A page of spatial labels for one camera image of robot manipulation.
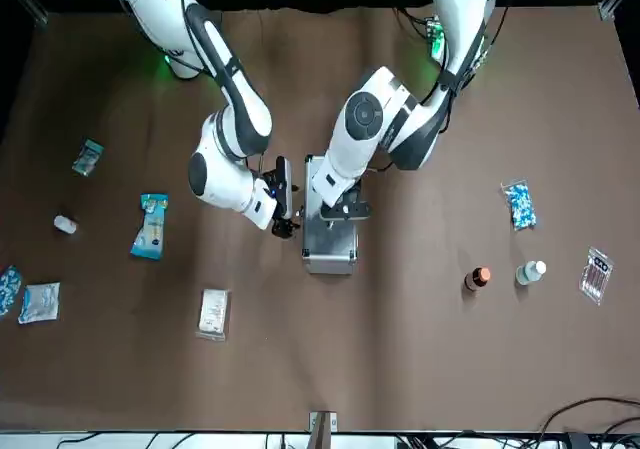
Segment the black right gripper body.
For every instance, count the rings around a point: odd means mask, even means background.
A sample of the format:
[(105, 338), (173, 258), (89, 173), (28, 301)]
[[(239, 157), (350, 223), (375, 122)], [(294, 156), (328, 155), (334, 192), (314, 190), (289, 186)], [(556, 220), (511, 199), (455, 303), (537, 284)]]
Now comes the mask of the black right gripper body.
[(276, 158), (275, 167), (275, 199), (277, 201), (277, 217), (291, 219), (293, 215), (293, 184), (290, 161), (284, 156)]

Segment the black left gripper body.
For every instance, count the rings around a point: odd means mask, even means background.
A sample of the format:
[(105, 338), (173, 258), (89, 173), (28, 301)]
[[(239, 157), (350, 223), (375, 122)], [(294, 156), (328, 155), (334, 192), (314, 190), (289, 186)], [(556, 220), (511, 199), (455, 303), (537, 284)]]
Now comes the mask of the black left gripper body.
[(361, 197), (360, 183), (345, 191), (332, 207), (322, 203), (320, 210), (321, 218), (326, 221), (365, 220), (370, 215), (371, 206)]

